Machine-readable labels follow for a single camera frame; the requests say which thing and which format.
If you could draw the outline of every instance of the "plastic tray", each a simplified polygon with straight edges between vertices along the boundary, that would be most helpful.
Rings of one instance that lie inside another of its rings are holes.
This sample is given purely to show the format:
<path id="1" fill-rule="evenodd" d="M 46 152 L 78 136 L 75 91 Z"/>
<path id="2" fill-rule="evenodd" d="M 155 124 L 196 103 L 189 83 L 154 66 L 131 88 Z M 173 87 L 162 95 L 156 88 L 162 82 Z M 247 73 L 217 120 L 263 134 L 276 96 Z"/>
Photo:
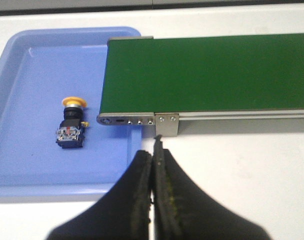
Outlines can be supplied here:
<path id="1" fill-rule="evenodd" d="M 96 122 L 110 37 L 130 27 L 28 30 L 0 58 L 0 198 L 104 194 L 141 148 L 141 128 Z M 86 99 L 83 148 L 62 149 L 63 98 Z"/>

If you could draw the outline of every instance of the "table surface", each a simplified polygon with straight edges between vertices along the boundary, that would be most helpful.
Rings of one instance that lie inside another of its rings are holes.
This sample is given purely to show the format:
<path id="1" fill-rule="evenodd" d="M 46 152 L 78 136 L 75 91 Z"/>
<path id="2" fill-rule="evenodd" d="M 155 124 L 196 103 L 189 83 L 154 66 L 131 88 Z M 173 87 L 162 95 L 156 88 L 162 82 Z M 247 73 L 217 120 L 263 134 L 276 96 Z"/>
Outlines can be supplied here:
<path id="1" fill-rule="evenodd" d="M 110 26 L 155 38 L 304 33 L 304 3 L 0 16 L 0 56 L 23 30 Z M 151 153 L 153 134 L 144 129 L 142 148 Z M 184 121 L 163 145 L 219 203 L 274 240 L 304 240 L 304 119 Z M 0 240 L 42 240 L 93 203 L 0 203 Z"/>

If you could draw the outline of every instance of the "metal bracket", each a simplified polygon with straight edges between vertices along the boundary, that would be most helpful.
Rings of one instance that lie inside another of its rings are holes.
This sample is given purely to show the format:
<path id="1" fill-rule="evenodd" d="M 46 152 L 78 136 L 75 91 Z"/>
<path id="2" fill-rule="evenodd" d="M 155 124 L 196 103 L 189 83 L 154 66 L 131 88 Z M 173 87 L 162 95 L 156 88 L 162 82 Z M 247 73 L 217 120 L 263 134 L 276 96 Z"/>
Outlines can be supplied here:
<path id="1" fill-rule="evenodd" d="M 164 137 L 176 137 L 179 129 L 178 113 L 156 113 L 155 114 L 156 135 Z"/>

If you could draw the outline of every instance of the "screw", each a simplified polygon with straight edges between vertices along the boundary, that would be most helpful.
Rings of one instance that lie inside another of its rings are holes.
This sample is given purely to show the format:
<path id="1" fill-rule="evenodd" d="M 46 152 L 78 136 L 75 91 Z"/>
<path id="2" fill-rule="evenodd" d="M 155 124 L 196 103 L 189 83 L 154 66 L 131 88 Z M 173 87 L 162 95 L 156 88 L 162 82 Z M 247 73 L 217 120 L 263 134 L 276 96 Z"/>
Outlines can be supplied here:
<path id="1" fill-rule="evenodd" d="M 111 123 L 111 120 L 108 119 L 108 118 L 102 118 L 102 119 L 101 119 L 101 123 L 103 123 L 103 124 L 110 124 L 110 123 Z"/>

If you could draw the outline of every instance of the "yellow button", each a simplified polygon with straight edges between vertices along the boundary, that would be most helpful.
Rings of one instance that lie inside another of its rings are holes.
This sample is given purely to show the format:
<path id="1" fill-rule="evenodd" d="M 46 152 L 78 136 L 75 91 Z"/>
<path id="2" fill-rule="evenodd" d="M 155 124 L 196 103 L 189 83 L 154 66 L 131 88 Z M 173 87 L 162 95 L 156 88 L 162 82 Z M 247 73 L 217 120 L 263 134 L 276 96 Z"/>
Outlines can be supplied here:
<path id="1" fill-rule="evenodd" d="M 86 108 L 88 105 L 87 101 L 85 101 L 83 98 L 77 97 L 77 96 L 68 96 L 68 97 L 64 98 L 62 100 L 62 104 L 64 106 L 70 105 L 70 104 L 76 104 L 76 105 L 82 106 L 84 108 Z"/>

